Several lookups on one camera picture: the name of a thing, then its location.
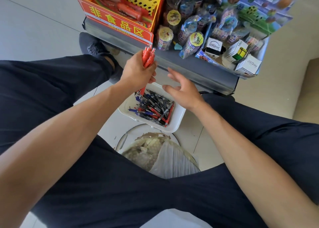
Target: white box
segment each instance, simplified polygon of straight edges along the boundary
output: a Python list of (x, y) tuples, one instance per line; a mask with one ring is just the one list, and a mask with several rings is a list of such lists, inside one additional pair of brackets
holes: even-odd
[(255, 75), (260, 65), (261, 61), (249, 54), (244, 61), (237, 65), (235, 70), (240, 73)]
[[(162, 86), (159, 84), (156, 84), (156, 83), (147, 84), (146, 89), (154, 91), (155, 93), (158, 93), (162, 96), (165, 96), (166, 98), (168, 98), (171, 101), (174, 100), (174, 98), (169, 93), (164, 91)], [(183, 116), (184, 116), (185, 111), (186, 111), (186, 109), (184, 107), (182, 107), (178, 103), (174, 102), (174, 108), (173, 108), (173, 112), (172, 112), (171, 117), (170, 117), (169, 125), (167, 127), (163, 127), (163, 126), (158, 125), (152, 121), (146, 120), (142, 117), (135, 115), (134, 112), (129, 111), (130, 107), (131, 108), (135, 107), (136, 104), (139, 104), (139, 102), (136, 100), (134, 93), (133, 93), (119, 106), (118, 110), (122, 114), (134, 119), (135, 121), (141, 121), (143, 123), (149, 124), (150, 126), (157, 128), (159, 130), (162, 130), (163, 132), (167, 132), (167, 133), (174, 133), (178, 130), (179, 125), (181, 124), (181, 120), (183, 119)]]
[(242, 40), (230, 46), (230, 48), (224, 53), (225, 59), (229, 62), (237, 64), (248, 52), (248, 44)]
[(208, 38), (203, 51), (212, 59), (216, 59), (220, 56), (222, 45), (223, 43), (221, 41), (214, 38)]

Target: black pants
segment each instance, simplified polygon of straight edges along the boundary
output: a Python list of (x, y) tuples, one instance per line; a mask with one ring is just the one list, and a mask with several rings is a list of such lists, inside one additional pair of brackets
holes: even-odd
[[(111, 70), (104, 58), (90, 55), (0, 61), (0, 153), (107, 81)], [(204, 97), (319, 203), (318, 125), (269, 115), (213, 94)], [(188, 211), (213, 228), (266, 227), (225, 164), (164, 180), (116, 153), (99, 136), (32, 211), (49, 227), (105, 228), (139, 227), (170, 208)]]

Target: shoe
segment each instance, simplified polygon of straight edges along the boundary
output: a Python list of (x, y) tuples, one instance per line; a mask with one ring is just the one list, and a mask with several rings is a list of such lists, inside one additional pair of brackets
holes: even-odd
[(121, 79), (123, 73), (122, 67), (113, 57), (113, 55), (110, 54), (110, 52), (106, 49), (100, 39), (88, 33), (80, 33), (79, 44), (82, 54), (90, 54), (92, 56), (106, 56), (113, 61), (115, 69), (109, 79), (112, 84), (117, 83)]

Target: shoelace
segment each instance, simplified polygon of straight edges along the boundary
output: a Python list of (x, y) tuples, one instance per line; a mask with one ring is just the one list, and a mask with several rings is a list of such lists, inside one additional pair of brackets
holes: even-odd
[(93, 56), (98, 55), (99, 53), (108, 53), (101, 42), (92, 44), (90, 47), (87, 48), (87, 50)]

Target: white container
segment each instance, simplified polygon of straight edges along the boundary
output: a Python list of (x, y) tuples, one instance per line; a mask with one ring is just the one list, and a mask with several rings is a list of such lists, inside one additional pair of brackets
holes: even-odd
[[(166, 98), (168, 98), (169, 100), (173, 101), (174, 98), (168, 94), (167, 92), (165, 92), (162, 89), (162, 86), (156, 83), (153, 84), (147, 84), (146, 89), (154, 91), (157, 94), (160, 94), (162, 96), (165, 96)], [(134, 112), (129, 111), (129, 109), (133, 109), (134, 107), (136, 107), (136, 104), (139, 104), (139, 102), (136, 100), (134, 93), (132, 95), (130, 95), (129, 98), (127, 98), (122, 105), (120, 105), (120, 107), (118, 108), (119, 111), (136, 120), (136, 121), (141, 121), (143, 123), (149, 124), (150, 126), (157, 128), (163, 132), (167, 132), (167, 133), (174, 133), (178, 130), (179, 125), (181, 124), (181, 120), (183, 119), (183, 116), (185, 114), (186, 109), (182, 106), (180, 106), (179, 104), (177, 104), (176, 102), (174, 102), (174, 108), (173, 108), (173, 113), (171, 114), (170, 117), (170, 121), (169, 121), (169, 125), (167, 127), (163, 127), (161, 125), (158, 125), (154, 122), (151, 122), (149, 120), (146, 120), (142, 117), (137, 116)]]

